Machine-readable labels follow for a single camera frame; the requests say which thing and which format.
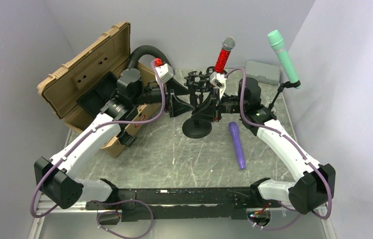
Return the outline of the black round base mic stand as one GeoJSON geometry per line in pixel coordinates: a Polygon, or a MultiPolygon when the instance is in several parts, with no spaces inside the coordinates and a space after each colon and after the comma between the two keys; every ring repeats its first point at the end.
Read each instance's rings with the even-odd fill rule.
{"type": "MultiPolygon", "coordinates": [[[[184,85],[189,91],[190,104],[196,110],[204,101],[204,93],[209,92],[209,74],[204,74],[202,71],[191,71],[188,76],[184,77],[186,83],[184,85]]],[[[193,119],[190,117],[182,126],[182,132],[185,136],[193,139],[199,139],[207,136],[212,130],[212,124],[201,119],[193,119]]]]}

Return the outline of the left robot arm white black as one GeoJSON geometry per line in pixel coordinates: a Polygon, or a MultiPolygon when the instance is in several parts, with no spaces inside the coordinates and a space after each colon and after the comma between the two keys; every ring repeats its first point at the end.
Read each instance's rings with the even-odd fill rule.
{"type": "Polygon", "coordinates": [[[39,158],[34,164],[36,188],[31,199],[31,211],[36,212],[34,201],[39,193],[48,196],[56,206],[67,209],[78,201],[95,201],[105,209],[112,209],[120,200],[119,189],[108,180],[88,181],[77,177],[80,167],[106,141],[122,132],[125,113],[117,107],[117,115],[99,113],[77,138],[50,159],[39,158]]]}

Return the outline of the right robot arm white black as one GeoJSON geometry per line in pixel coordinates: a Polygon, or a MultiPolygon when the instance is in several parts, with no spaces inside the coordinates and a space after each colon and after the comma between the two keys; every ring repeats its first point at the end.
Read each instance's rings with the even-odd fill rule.
{"type": "Polygon", "coordinates": [[[225,94],[226,81],[224,76],[207,81],[204,92],[209,95],[196,106],[192,120],[211,124],[219,121],[222,114],[239,114],[243,125],[274,151],[294,179],[292,182],[258,180],[252,185],[250,202],[256,207],[267,201],[290,203],[303,215],[326,205],[325,215],[319,217],[329,218],[335,187],[334,167],[310,156],[286,132],[271,108],[261,103],[261,88],[256,79],[242,79],[236,96],[225,94]]]}

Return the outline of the purple microphone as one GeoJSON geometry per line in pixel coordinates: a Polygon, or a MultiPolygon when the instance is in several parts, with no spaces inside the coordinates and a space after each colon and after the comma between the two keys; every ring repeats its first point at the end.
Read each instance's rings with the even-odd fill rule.
{"type": "Polygon", "coordinates": [[[236,122],[232,121],[228,125],[229,132],[232,138],[237,163],[240,170],[246,169],[246,160],[243,152],[242,142],[240,139],[240,130],[236,122]]]}

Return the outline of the red glitter microphone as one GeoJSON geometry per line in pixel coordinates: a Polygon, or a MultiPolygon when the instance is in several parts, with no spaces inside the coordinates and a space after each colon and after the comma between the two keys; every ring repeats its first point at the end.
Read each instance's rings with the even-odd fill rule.
{"type": "Polygon", "coordinates": [[[214,72],[222,74],[229,58],[229,55],[236,45],[236,41],[233,37],[226,37],[222,42],[222,48],[219,53],[218,59],[214,66],[214,72]]]}

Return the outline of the black tripod stand shock mount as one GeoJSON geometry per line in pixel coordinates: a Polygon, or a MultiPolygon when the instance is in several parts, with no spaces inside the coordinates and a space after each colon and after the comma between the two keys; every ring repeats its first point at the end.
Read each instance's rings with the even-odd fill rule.
{"type": "Polygon", "coordinates": [[[215,66],[210,66],[206,69],[206,72],[203,76],[204,80],[208,80],[209,82],[216,82],[219,81],[222,77],[227,74],[225,70],[222,70],[221,73],[216,72],[215,66]]]}

